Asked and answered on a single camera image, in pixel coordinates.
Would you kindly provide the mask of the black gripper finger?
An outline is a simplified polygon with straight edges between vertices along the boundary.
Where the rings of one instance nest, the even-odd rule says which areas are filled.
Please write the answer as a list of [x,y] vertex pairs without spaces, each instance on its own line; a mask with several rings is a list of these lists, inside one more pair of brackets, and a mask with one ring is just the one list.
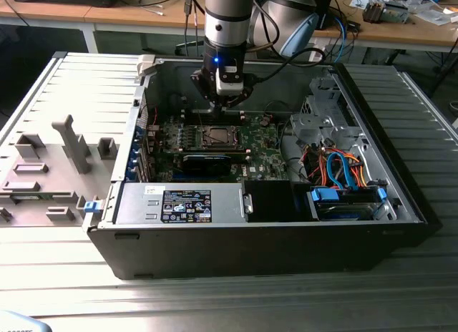
[[235,96],[229,96],[225,97],[223,99],[223,109],[232,109],[235,106],[239,105],[240,103],[246,101],[253,93],[253,87],[248,86],[244,87],[242,89],[242,92],[240,94],[237,94]]
[[219,117],[222,105],[216,91],[215,74],[206,69],[198,69],[191,74],[191,80],[202,97],[209,102],[210,112]]

